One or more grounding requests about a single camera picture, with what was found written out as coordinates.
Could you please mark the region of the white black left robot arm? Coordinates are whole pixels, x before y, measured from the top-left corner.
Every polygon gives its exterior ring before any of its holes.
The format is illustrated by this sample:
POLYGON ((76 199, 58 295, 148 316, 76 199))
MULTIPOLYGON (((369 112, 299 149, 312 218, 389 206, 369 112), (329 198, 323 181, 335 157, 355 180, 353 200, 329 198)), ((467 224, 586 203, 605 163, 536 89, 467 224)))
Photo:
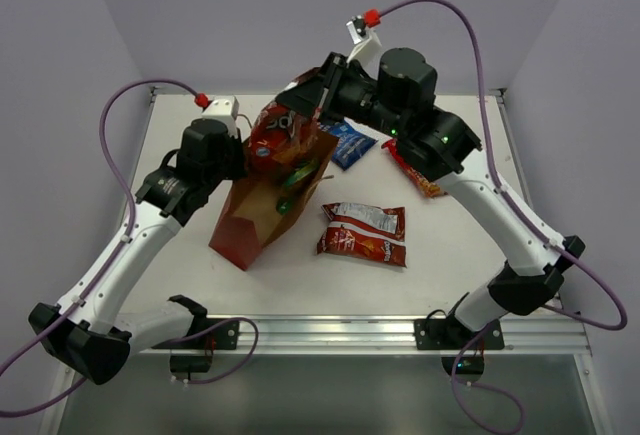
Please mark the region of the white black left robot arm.
POLYGON ((245 174, 239 130, 230 116, 203 116, 183 131, 137 191, 133 220, 122 224, 86 274, 55 304, 37 304, 28 321, 45 351, 96 385, 128 358, 178 340, 201 345, 206 309, 183 295, 159 308, 124 314, 121 308, 163 247, 202 208, 224 180, 245 174))

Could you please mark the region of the blue Kettle potato chips bag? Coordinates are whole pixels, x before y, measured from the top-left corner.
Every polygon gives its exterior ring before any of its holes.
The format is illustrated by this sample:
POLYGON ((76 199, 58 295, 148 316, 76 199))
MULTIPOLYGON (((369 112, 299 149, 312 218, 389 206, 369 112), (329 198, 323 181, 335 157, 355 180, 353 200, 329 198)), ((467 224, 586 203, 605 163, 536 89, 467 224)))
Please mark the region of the blue Kettle potato chips bag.
POLYGON ((376 139, 361 133, 347 122, 322 125, 321 129, 338 139, 331 160, 343 171, 351 168, 377 143, 376 139))

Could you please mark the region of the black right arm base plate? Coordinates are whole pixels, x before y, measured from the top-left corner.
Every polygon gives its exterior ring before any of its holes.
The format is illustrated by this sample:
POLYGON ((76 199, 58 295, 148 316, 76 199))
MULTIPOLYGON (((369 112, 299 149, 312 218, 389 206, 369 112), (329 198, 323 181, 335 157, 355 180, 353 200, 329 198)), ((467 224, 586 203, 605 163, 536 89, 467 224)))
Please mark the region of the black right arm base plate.
MULTIPOLYGON (((470 331, 452 315, 439 317, 444 311, 436 309, 427 316, 413 320, 416 348, 423 351, 459 350, 472 340, 477 332, 470 331)), ((488 324, 488 331, 472 348, 503 350, 505 342, 499 320, 488 324)))

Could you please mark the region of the red brown paper bag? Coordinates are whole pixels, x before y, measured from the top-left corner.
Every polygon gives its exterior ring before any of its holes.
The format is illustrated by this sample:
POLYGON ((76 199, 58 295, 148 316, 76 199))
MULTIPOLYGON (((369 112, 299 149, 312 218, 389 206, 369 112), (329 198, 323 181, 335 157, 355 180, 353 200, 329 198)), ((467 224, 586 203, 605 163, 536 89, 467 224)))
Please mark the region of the red brown paper bag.
POLYGON ((338 139, 319 132, 308 159, 317 158, 319 168, 304 186, 285 190, 285 176, 276 179, 259 173, 232 183, 224 206, 209 241, 209 247, 246 271, 260 257, 264 249, 290 230, 305 210, 307 203, 322 181, 338 139), (276 211, 282 197, 294 201, 284 215, 276 211))

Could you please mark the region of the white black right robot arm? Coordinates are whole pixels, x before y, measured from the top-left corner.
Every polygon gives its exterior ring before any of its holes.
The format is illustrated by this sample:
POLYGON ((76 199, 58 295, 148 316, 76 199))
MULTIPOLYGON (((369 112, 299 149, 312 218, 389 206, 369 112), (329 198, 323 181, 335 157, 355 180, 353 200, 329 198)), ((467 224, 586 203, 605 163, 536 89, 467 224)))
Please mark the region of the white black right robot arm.
POLYGON ((410 48, 386 51, 376 78, 358 61, 332 53, 276 102, 305 117, 348 117, 393 137, 400 157, 453 196, 498 245, 503 268, 445 318, 425 323, 431 340, 464 348, 504 315, 525 316, 551 300, 585 244, 548 227, 492 174, 480 138, 459 116, 436 106, 436 82, 435 68, 410 48))

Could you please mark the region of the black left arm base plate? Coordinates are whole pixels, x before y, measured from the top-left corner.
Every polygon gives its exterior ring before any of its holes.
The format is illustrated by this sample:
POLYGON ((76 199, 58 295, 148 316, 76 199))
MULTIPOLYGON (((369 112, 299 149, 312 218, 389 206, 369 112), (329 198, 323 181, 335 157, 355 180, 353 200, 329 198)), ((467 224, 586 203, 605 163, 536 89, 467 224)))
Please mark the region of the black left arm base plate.
POLYGON ((154 349, 178 349, 178 350, 235 350, 239 333, 240 322, 222 318, 198 318, 195 320, 187 334, 189 336, 200 333, 205 329, 221 323, 221 326, 211 330, 207 334, 193 340, 179 343, 168 343, 154 346, 154 349))

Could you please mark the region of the red patterned snack bag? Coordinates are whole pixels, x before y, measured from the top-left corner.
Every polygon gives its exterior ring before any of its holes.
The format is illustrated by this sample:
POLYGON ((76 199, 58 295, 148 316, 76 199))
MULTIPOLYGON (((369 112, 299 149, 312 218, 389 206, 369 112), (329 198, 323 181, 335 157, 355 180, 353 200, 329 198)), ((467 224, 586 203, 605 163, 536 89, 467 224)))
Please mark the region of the red patterned snack bag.
POLYGON ((411 167, 398 153, 397 140, 389 139, 384 142, 381 149, 386 151, 394 160, 402 173, 413 183, 416 189, 426 198, 433 199, 447 195, 439 185, 429 181, 424 175, 411 167))

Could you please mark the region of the red Doritos chip bag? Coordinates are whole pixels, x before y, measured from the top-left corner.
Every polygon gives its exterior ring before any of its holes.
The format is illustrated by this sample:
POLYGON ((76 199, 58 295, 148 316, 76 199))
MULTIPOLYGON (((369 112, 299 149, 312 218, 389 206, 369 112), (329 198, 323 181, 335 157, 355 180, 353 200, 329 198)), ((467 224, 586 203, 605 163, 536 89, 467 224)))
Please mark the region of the red Doritos chip bag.
POLYGON ((292 166, 318 139, 318 123, 272 99, 260 111, 248 140, 249 164, 268 173, 292 166))

